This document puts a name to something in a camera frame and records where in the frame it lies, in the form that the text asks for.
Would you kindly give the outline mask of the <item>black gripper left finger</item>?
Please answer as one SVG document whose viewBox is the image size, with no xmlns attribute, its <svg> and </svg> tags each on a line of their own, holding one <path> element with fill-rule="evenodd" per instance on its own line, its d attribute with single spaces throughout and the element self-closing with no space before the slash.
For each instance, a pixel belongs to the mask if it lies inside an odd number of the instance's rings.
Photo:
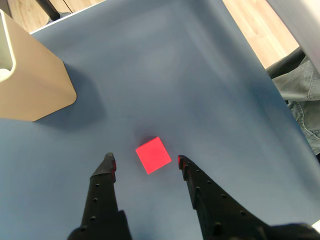
<svg viewBox="0 0 320 240">
<path fill-rule="evenodd" d="M 89 179 L 81 224 L 70 233 L 69 240 L 132 239 L 125 212 L 117 205 L 116 169 L 115 157 L 109 152 Z"/>
</svg>

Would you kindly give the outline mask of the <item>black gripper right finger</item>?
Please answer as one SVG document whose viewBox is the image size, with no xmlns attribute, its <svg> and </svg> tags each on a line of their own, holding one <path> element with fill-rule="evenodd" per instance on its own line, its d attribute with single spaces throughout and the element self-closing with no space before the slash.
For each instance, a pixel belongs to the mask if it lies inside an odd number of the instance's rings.
<svg viewBox="0 0 320 240">
<path fill-rule="evenodd" d="M 186 181 L 204 240 L 266 240 L 267 225 L 247 211 L 184 155 L 178 167 Z"/>
</svg>

